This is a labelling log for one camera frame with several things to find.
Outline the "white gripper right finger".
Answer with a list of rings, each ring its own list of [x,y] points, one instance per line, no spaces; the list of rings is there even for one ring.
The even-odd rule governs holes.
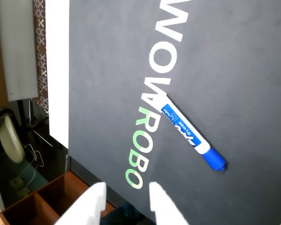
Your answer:
[[[149,184],[150,209],[155,213],[157,225],[188,225],[166,191],[157,182]]]

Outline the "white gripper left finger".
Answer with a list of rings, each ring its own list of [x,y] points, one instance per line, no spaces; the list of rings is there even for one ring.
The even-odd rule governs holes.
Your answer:
[[[57,225],[99,225],[101,212],[106,209],[106,183],[89,187],[56,221]]]

